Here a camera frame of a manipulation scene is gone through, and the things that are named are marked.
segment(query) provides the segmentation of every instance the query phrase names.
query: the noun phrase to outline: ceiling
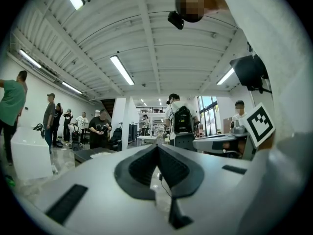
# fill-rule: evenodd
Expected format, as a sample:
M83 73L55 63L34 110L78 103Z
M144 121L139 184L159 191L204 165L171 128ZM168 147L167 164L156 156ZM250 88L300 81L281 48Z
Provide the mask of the ceiling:
M205 16L177 30L167 21L174 0L85 1L76 11L69 0L31 0L17 18L9 51L21 59L17 51L23 48L93 100L227 96L239 83L233 74L216 84L230 60L246 55L246 38L230 13ZM115 54L134 85L110 61Z

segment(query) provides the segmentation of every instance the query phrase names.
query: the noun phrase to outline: white box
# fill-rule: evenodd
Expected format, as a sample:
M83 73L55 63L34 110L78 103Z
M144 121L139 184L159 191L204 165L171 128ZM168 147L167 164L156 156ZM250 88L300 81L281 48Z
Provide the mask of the white box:
M40 131L18 127L11 139L11 148L14 168L20 180L53 175L49 146Z

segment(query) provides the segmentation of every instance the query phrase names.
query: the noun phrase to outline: man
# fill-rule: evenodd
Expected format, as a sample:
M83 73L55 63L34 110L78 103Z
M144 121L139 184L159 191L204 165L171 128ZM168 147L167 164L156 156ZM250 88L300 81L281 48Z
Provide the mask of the man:
M236 112L238 112L238 114L232 117L232 121L239 121L239 119L244 118L247 115L247 113L245 112L245 103L242 100L238 100L235 103L235 110Z
M45 110L43 125L45 129L45 141L49 145L49 151L51 154L51 133L50 132L52 131L51 128L53 126L53 120L54 120L54 114L55 114L55 104L54 104L55 94L50 93L50 94L47 94L47 96L48 96L49 104Z
M23 83L27 78L27 72L21 71L14 80L0 80L0 87L4 88L4 96L0 102L0 134L4 132L4 144L6 158L12 165L11 134L15 120L25 104L25 90Z
M189 22L199 21L205 13L231 12L266 66L274 99L276 141L290 137L293 129L280 105L280 93L298 71L312 68L310 38L290 5L285 0L176 0L176 9Z
M173 117L175 112L180 109L182 106L186 106L190 111L191 116L194 119L194 123L199 122L197 113L193 107L189 104L181 102L179 95L170 94L168 97L169 106L165 110L165 124L167 127L170 127L170 145L174 145L174 139L176 137L173 128Z
M86 112L82 112L82 115L76 118L76 123L78 128L81 129L81 136L80 142L84 141L84 132L85 132L85 125L89 123L88 119L86 118Z
M57 107L55 109L55 114L54 114L54 120L53 120L53 125L50 131L51 138L53 136L53 148L58 148L57 147L57 137L58 137L58 129L60 125L60 117L62 116L63 113L63 108L60 103L57 104Z
M148 130L150 128L150 121L148 118L148 115L144 115L144 120L141 122L142 123L142 135L147 136L148 135Z
M89 123L90 129L90 149L102 147L106 148L108 142L108 131L112 130L110 122L107 120L105 109L100 111L100 116L94 117Z
M68 125L70 124L70 121L73 118L73 113L71 109L68 109L67 112L65 112L63 114L63 116L65 117L64 120L64 129L63 129L63 138L65 142L69 142L69 128Z

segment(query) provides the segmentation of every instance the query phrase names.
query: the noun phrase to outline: black backpack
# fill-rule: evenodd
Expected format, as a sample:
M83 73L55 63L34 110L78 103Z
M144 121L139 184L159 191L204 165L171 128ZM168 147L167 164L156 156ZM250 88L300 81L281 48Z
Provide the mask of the black backpack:
M194 132L194 119L186 106L180 107L174 113L173 119L173 130L175 134Z

